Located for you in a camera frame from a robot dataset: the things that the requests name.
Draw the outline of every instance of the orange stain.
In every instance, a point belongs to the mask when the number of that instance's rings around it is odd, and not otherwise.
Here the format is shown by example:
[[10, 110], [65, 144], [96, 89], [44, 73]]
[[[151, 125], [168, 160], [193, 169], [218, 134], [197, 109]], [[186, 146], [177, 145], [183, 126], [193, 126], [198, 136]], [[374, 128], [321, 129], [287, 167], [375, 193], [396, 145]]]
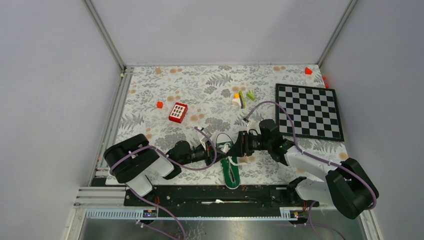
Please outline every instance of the orange stain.
[[347, 154], [347, 153], [345, 153], [345, 152], [341, 152], [341, 153], [338, 155], [338, 157], [339, 157], [341, 160], [346, 160], [346, 159], [348, 159], [348, 158], [349, 158], [348, 154]]
[[249, 163], [249, 159], [247, 156], [237, 158], [239, 163]]
[[197, 120], [199, 120], [199, 119], [198, 119], [198, 116], [196, 116], [196, 115], [193, 115], [193, 116], [190, 117], [190, 121], [192, 121], [192, 122], [196, 122]]

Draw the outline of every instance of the white wall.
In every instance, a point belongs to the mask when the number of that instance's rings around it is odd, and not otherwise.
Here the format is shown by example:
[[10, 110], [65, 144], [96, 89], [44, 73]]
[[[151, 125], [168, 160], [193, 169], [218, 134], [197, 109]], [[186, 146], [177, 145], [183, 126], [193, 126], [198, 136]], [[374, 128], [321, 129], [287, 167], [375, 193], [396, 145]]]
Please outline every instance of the white wall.
[[385, 240], [423, 239], [424, 1], [359, 1], [321, 69]]
[[0, 239], [57, 240], [119, 70], [82, 1], [0, 6]]
[[93, 0], [128, 65], [316, 63], [349, 0]]

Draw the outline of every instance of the red toy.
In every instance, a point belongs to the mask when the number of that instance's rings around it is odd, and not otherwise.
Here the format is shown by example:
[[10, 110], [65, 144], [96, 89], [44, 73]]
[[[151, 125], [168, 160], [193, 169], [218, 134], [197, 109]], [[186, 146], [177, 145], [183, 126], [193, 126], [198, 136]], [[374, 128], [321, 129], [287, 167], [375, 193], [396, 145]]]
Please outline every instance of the red toy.
[[312, 74], [312, 70], [309, 69], [309, 68], [305, 68], [305, 74], [311, 75]]
[[188, 109], [187, 105], [176, 102], [169, 114], [169, 120], [179, 124], [182, 123]]

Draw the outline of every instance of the metal frame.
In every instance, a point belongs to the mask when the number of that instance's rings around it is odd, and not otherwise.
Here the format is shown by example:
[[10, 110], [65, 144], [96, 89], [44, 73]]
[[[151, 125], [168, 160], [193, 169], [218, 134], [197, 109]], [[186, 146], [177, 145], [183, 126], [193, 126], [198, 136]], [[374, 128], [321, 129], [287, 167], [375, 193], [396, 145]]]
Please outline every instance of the metal frame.
[[338, 21], [338, 24], [335, 27], [334, 32], [332, 33], [330, 37], [330, 40], [328, 41], [327, 45], [324, 48], [324, 51], [319, 57], [318, 62], [316, 62], [316, 64], [318, 64], [318, 67], [321, 68], [321, 66], [323, 65], [330, 49], [333, 47], [334, 42], [336, 41], [343, 27], [345, 26], [346, 21], [348, 20], [349, 16], [351, 15], [357, 3], [358, 3], [358, 0], [350, 0], [349, 4], [347, 5], [346, 9], [343, 12], [343, 15], [341, 15], [340, 21]]
[[108, 31], [106, 30], [105, 25], [102, 22], [102, 19], [100, 18], [99, 14], [97, 13], [96, 8], [94, 7], [94, 4], [91, 0], [83, 0], [85, 6], [87, 7], [88, 12], [90, 13], [91, 17], [94, 20], [94, 23], [97, 26], [97, 29], [100, 32], [100, 35], [102, 36], [104, 42], [106, 43], [107, 48], [110, 50], [110, 53], [113, 56], [113, 59], [115, 59], [116, 64], [118, 64], [121, 71], [124, 71], [125, 69], [125, 63], [121, 58], [121, 55], [119, 54], [116, 46], [114, 45], [114, 42], [111, 39], [111, 36], [109, 35]]
[[127, 98], [128, 89], [131, 83], [131, 77], [133, 76], [134, 67], [127, 67], [125, 73], [123, 73], [119, 84], [116, 87], [115, 94], [113, 96], [112, 105], [110, 106], [109, 114], [107, 117], [106, 125], [103, 129], [102, 138], [97, 150], [97, 155], [95, 156], [93, 166], [91, 168], [90, 177], [88, 179], [87, 186], [90, 186], [91, 181], [94, 176], [104, 175], [104, 171], [99, 170], [108, 170], [108, 166], [105, 163], [103, 158], [103, 153], [105, 150], [112, 146], [115, 142], [119, 122], [121, 120], [121, 115], [124, 110], [125, 100]]
[[[83, 224], [86, 218], [126, 218], [131, 215], [131, 213], [140, 212], [139, 207], [127, 207], [124, 206], [125, 196], [125, 187], [90, 187], [91, 181], [94, 176], [105, 176], [105, 171], [109, 169], [103, 159], [103, 153], [105, 150], [112, 146], [115, 143], [117, 136], [120, 120], [122, 117], [125, 100], [127, 98], [128, 89], [131, 83], [131, 78], [133, 76], [134, 68], [137, 65], [126, 66], [123, 59], [121, 58], [116, 46], [114, 45], [111, 36], [106, 30], [105, 25], [103, 24], [94, 4], [91, 0], [82, 0], [85, 6], [87, 7], [88, 12], [93, 18], [102, 38], [104, 39], [108, 49], [110, 50], [114, 60], [122, 71], [121, 79], [117, 85], [116, 91], [114, 93], [113, 102], [109, 110], [107, 123], [103, 130], [103, 135], [101, 142], [98, 148], [98, 155], [95, 156], [94, 164], [92, 167], [91, 175], [88, 180], [87, 186], [81, 187], [78, 191], [75, 207], [72, 209], [72, 213], [69, 217], [69, 224], [67, 232], [64, 233], [64, 239], [68, 240], [78, 240], [83, 228]], [[345, 11], [343, 12], [340, 21], [338, 22], [334, 32], [332, 33], [327, 45], [325, 46], [321, 56], [319, 57], [316, 64], [319, 67], [322, 66], [325, 61], [330, 49], [332, 48], [334, 42], [339, 36], [341, 30], [346, 24], [347, 19], [352, 13], [355, 5], [358, 0], [350, 0]], [[154, 209], [154, 207], [143, 207], [143, 209]], [[281, 216], [287, 215], [285, 211], [289, 210], [299, 210], [297, 208], [282, 208]], [[110, 213], [120, 213], [120, 215], [113, 215]], [[365, 234], [370, 240], [382, 240], [381, 232], [377, 224], [376, 218], [374, 216], [373, 210], [364, 211], [360, 215], [363, 227], [365, 229]], [[172, 218], [163, 217], [160, 219], [171, 220]], [[197, 218], [182, 218], [185, 220], [197, 220]], [[201, 218], [202, 220], [247, 220], [246, 218], [238, 217], [228, 217], [228, 218]], [[276, 218], [249, 218], [249, 220], [275, 220]]]

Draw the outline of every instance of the red cube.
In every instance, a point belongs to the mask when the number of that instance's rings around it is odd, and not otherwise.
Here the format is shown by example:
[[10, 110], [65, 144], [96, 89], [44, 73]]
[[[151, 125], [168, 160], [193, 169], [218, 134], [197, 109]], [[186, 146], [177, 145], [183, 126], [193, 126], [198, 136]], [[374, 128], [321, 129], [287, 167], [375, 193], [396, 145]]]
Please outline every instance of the red cube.
[[176, 102], [168, 118], [169, 120], [180, 124], [183, 122], [183, 119], [186, 116], [187, 110], [189, 110], [189, 107], [187, 105]]

